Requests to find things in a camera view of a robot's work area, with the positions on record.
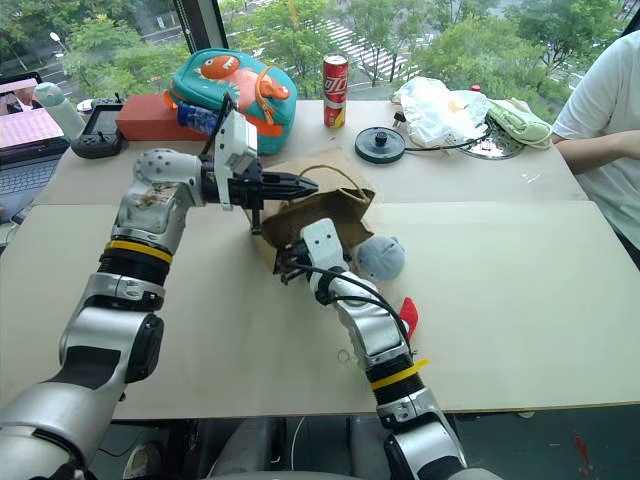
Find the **teal backpack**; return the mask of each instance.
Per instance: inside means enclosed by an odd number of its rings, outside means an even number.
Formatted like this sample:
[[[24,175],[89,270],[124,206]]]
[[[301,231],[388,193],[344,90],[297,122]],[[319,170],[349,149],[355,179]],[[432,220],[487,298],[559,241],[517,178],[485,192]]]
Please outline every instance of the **teal backpack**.
[[[215,112],[225,92],[256,126],[258,152],[280,150],[296,113],[297,90],[289,76],[246,53],[208,48],[191,55],[169,84],[169,96],[176,104],[183,101]]]

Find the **laptop keyboard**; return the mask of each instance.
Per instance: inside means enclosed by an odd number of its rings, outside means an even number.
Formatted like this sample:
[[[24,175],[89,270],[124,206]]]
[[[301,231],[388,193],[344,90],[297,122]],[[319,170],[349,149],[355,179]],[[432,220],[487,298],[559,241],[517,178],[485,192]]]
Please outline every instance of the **laptop keyboard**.
[[[20,170],[15,173],[10,170],[0,173],[0,195],[45,186],[55,172],[56,166],[31,166]]]

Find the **yellow ring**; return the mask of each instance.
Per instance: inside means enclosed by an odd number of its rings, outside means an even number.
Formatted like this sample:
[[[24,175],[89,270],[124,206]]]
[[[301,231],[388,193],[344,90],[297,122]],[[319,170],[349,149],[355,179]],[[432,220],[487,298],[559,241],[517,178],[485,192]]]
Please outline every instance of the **yellow ring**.
[[[393,375],[389,375],[388,377],[376,380],[371,384],[371,390],[379,390],[382,387],[388,387],[389,385],[399,382],[400,380],[404,380],[411,375],[415,375],[416,373],[418,373],[418,370],[424,367],[427,363],[429,363],[429,360],[423,358],[422,360],[416,362],[412,367],[405,368],[398,373],[394,373]]]
[[[151,255],[152,257],[159,258],[160,260],[171,264],[172,256],[168,253],[158,250],[157,248],[142,245],[141,243],[127,242],[126,240],[112,240],[107,243],[104,248],[120,248],[122,250],[132,250],[134,252],[144,253]]]

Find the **cartoon fish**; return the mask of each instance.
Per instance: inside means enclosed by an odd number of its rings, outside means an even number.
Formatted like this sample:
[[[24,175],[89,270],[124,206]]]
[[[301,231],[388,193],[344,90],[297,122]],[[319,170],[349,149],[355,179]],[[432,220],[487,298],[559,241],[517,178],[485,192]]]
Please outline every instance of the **cartoon fish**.
[[[239,68],[240,60],[232,55],[220,55],[204,61],[199,71],[203,78],[218,83],[229,83],[237,94],[238,108],[245,110],[256,101],[256,82],[260,82],[260,95],[265,98],[286,100],[289,89],[280,85],[269,75],[260,75],[250,68]]]

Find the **brown paper bag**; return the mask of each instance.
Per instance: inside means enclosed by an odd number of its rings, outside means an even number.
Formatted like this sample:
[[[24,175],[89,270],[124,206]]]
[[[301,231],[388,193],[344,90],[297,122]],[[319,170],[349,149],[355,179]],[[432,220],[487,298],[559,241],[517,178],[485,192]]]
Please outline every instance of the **brown paper bag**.
[[[362,217],[373,201],[375,192],[357,166],[346,160],[341,148],[325,150],[265,170],[300,174],[306,168],[317,165],[328,165],[340,170],[359,188],[355,188],[339,172],[317,168],[303,173],[303,176],[318,183],[317,193],[292,202],[265,201],[265,208],[260,214],[262,236],[255,236],[254,239],[273,273],[279,273],[276,265],[278,250],[298,241],[302,227],[322,218],[333,221],[345,251],[373,235],[363,225]]]

